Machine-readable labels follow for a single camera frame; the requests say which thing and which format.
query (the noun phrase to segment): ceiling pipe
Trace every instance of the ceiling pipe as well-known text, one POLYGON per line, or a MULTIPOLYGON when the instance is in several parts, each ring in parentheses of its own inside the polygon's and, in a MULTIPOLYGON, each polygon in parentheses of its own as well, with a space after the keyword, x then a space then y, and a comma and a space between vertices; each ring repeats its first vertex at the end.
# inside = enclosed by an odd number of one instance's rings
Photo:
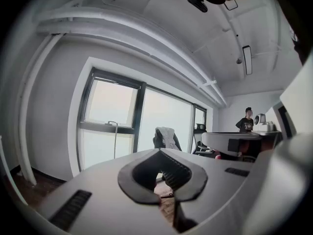
MULTIPOLYGON (((172 41, 169 41, 166 38, 164 38, 160 33, 160 29, 158 29, 156 26, 152 24, 146 23, 144 25, 143 21, 134 17, 130 17, 124 13, 101 9, 101 8, 92 8, 92 7, 71 7, 71 8, 60 8, 60 9, 45 11, 35 16, 35 21, 42 22, 46 20, 61 19, 61 18, 104 19, 110 22, 122 24, 130 28, 136 29, 138 31, 141 31, 142 33, 158 40, 159 42, 161 42, 162 44, 164 44, 165 46, 167 46, 168 48, 176 52, 187 63, 189 63, 206 80, 206 82, 212 82, 212 79, 209 78, 205 74, 203 69, 200 68, 199 64, 197 64, 193 60, 193 58, 189 56, 189 53, 187 51, 182 50, 181 47, 179 47, 172 41)), ((222 92, 220 91, 218 86, 213 84, 212 88, 216 91, 216 93, 222 99, 223 103, 227 106, 226 100, 224 96, 222 95, 222 92)))
POLYGON ((34 64, 33 69, 31 70, 28 76, 28 80, 26 82, 25 89, 22 95, 20 122, 19 122, 21 152, 22 152, 22 159, 26 168, 26 173, 28 175, 28 179, 33 185, 36 185, 37 182, 36 182, 34 173, 30 165, 28 150, 27 150, 27 141, 26 141, 26 119, 27 119, 28 103, 29 103, 31 90, 35 84, 35 80, 36 80, 36 77, 39 73, 41 66, 43 65, 46 57, 49 55, 53 47, 62 37, 63 37, 63 34, 52 37, 50 42, 43 49, 42 53, 39 55, 36 63, 34 64))
MULTIPOLYGON (((162 63, 170 67, 170 69, 174 68, 175 70, 178 70, 195 83, 203 83, 197 76, 192 74, 188 68, 185 67, 184 63, 178 62, 176 60, 177 57, 171 56, 171 54, 166 52, 166 50, 162 52, 151 47, 153 46, 153 43, 150 45, 143 43, 139 38, 129 36, 123 31, 116 33, 116 30, 109 26, 105 28, 99 27, 98 24, 90 22, 54 22, 39 25, 37 27, 37 32, 46 34, 90 35, 102 37, 108 40, 114 40, 120 44, 127 44, 131 49, 140 49, 140 53, 143 53, 151 58, 156 57, 157 59, 162 60, 162 63)), ((213 103, 223 105, 223 102, 217 97, 217 95, 215 95, 213 89, 210 87, 204 87, 202 89, 209 95, 209 99, 213 103)))

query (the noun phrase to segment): cable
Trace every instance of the cable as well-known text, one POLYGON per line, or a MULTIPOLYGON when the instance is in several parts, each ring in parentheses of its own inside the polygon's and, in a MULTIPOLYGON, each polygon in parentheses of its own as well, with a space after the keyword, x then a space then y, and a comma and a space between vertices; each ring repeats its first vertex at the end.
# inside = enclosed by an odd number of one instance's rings
POLYGON ((107 125, 112 125, 111 123, 115 123, 115 139, 114 139, 114 159, 115 159, 115 149, 116 149, 116 136, 117 136, 117 128, 118 128, 118 123, 114 121, 109 121, 107 125))

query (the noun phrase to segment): ceiling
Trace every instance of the ceiling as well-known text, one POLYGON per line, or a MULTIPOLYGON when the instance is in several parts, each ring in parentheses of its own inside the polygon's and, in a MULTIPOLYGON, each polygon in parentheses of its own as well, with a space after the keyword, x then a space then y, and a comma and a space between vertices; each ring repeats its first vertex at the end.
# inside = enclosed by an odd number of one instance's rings
MULTIPOLYGON (((271 76, 277 64, 285 64, 291 52, 294 55, 289 25, 275 0, 236 2, 238 7, 231 11, 205 2, 207 13, 187 0, 87 0, 84 6, 116 6, 155 23, 179 40, 223 89, 231 83, 271 76), (244 61, 236 64, 238 58, 243 59, 242 47, 246 45, 251 47, 253 58, 253 73, 248 76, 244 61)), ((299 60, 293 65, 301 67, 299 60)), ((279 79, 274 82, 282 89, 279 79)), ((258 91, 266 91, 266 83, 263 87, 258 91)))

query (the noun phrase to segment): floor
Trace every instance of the floor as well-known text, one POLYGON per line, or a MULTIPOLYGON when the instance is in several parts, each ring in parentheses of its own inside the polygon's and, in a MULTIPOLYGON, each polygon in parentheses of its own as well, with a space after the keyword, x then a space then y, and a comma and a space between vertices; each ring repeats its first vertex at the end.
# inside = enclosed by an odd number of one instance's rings
MULTIPOLYGON (((41 174, 38 174, 35 171, 34 176, 37 181, 37 184, 35 186, 26 181, 24 177, 19 173, 13 175, 12 177, 25 201, 28 203, 29 206, 36 209, 48 194, 53 192, 63 183, 51 180, 41 174)), ((9 180, 5 177, 4 181, 8 187, 10 195, 14 199, 18 199, 11 184, 9 183, 9 180)))
MULTIPOLYGON (((36 186, 33 186, 31 183, 26 181, 21 174, 19 175, 19 173, 13 176, 13 180, 25 201, 29 204, 29 206, 36 209, 44 200, 44 198, 52 193, 57 187, 62 185, 62 183, 51 180, 41 174, 36 173, 35 171, 34 176, 37 180, 36 186)), ((9 183, 9 180, 5 178, 4 181, 8 187, 10 195, 14 199, 18 200, 17 195, 9 183)), ((164 181, 161 181, 157 184, 155 188, 155 194, 158 194, 160 197, 162 197, 168 196, 170 193, 173 193, 173 191, 169 186, 166 185, 164 181)), ((167 219, 167 221, 172 224, 174 219, 174 198, 162 198, 160 211, 167 219)))
MULTIPOLYGON (((155 188, 155 194, 159 196, 168 196, 173 193, 172 189, 164 181, 159 182, 155 188)), ((174 198, 162 198, 160 211, 171 224, 174 220, 174 198)))

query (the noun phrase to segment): black window frame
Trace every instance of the black window frame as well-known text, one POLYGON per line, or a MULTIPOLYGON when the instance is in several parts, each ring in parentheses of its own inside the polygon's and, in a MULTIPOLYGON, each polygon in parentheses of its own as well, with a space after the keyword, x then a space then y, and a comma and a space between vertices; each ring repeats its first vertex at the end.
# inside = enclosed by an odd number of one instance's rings
POLYGON ((93 67, 89 73, 80 106, 79 106, 79 111, 78 111, 78 118, 77 118, 77 133, 76 133, 76 151, 77 151, 77 159, 78 159, 78 166, 79 170, 82 171, 81 168, 81 159, 80 159, 80 130, 90 130, 90 131, 98 131, 98 132, 104 132, 104 133, 115 133, 115 126, 107 126, 102 123, 95 123, 95 122, 87 122, 85 121, 85 116, 86 116, 86 109, 87 109, 87 104, 91 92, 91 87, 93 85, 94 80, 98 81, 105 81, 108 83, 114 83, 114 84, 119 84, 122 86, 130 87, 137 89, 137 96, 136 96, 136 103, 134 107, 134 116, 133 116, 133 122, 131 127, 127 126, 119 126, 117 129, 118 134, 131 134, 134 135, 134 145, 133 145, 133 153, 136 153, 138 150, 138 139, 139 139, 139 130, 140 130, 140 122, 141 122, 141 116, 142 116, 142 111, 143 111, 143 104, 144 104, 144 97, 145 97, 145 92, 146 88, 153 89, 155 91, 161 92, 163 94, 169 95, 173 98, 176 98, 178 100, 181 100, 183 102, 186 102, 188 104, 191 104, 193 106, 193 112, 192 112, 192 123, 191 123, 191 139, 189 140, 189 145, 188 145, 188 151, 191 152, 191 147, 192 147, 192 142, 193 142, 193 130, 195 126, 195 112, 196 108, 205 112, 205 124, 206 124, 206 113, 207 110, 197 104, 191 103, 186 99, 183 99, 179 96, 176 96, 174 94, 171 94, 167 91, 164 91, 162 89, 156 88, 151 85, 147 85, 146 82, 141 82, 134 80, 132 78, 128 78, 119 74, 111 73, 108 71, 104 70, 98 70, 97 68, 93 67))

